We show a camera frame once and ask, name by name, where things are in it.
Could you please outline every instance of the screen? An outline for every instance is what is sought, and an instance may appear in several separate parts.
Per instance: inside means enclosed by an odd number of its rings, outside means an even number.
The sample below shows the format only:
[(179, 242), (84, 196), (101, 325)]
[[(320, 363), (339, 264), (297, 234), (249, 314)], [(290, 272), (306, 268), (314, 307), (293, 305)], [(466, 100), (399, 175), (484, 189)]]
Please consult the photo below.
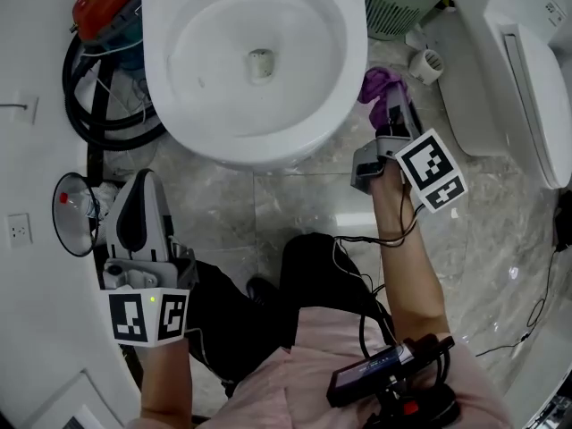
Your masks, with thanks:
[(370, 374), (383, 370), (388, 366), (392, 366), (400, 361), (400, 355), (395, 348), (392, 348), (382, 355), (373, 357), (367, 362), (359, 364), (348, 370), (344, 370), (338, 374), (336, 379), (336, 387), (345, 386), (348, 383), (353, 383), (361, 378)]

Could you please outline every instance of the wall socket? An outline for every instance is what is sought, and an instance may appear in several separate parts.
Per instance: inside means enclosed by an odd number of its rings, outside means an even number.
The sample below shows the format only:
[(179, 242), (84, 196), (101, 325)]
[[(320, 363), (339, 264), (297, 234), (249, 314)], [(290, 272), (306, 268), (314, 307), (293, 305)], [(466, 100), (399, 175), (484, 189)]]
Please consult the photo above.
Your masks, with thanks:
[(32, 238), (29, 234), (28, 214), (12, 214), (6, 216), (6, 232), (8, 233), (8, 245), (11, 249), (22, 248), (31, 245)]

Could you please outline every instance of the purple cloth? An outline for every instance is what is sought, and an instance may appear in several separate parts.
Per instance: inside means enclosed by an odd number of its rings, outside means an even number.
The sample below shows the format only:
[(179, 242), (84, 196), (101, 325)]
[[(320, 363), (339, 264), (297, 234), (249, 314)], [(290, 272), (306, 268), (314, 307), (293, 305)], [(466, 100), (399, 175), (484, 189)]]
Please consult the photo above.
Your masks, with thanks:
[(408, 96), (408, 100), (411, 101), (408, 85), (397, 72), (383, 67), (374, 67), (364, 77), (364, 84), (361, 87), (357, 100), (360, 104), (368, 104), (379, 97), (379, 100), (374, 105), (374, 109), (369, 114), (369, 121), (376, 130), (387, 125), (387, 88), (395, 83), (401, 84)]

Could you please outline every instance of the toilet bowl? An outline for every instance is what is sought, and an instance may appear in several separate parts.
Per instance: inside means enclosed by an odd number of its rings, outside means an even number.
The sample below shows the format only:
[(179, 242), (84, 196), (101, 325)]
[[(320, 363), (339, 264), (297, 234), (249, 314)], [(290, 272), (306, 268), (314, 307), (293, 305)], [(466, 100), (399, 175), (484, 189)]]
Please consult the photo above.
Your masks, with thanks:
[(182, 145), (234, 168), (310, 156), (367, 59), (364, 0), (143, 0), (147, 84)]
[(426, 27), (447, 65), (439, 79), (451, 128), (471, 156), (510, 156), (535, 184), (566, 187), (572, 113), (549, 43), (565, 0), (455, 0)]

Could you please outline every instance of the white wall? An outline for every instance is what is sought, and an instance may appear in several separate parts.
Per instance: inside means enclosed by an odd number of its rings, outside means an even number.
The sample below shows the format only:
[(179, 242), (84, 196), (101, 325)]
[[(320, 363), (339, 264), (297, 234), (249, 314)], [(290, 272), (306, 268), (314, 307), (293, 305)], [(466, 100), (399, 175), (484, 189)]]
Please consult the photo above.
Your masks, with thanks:
[[(86, 145), (63, 110), (61, 70), (75, 0), (0, 0), (0, 103), (39, 95), (36, 124), (0, 109), (0, 410), (16, 427), (85, 369), (121, 422), (139, 392), (99, 319), (91, 257), (66, 253), (51, 218), (54, 186), (85, 172)], [(4, 216), (29, 213), (33, 245), (11, 251)]]

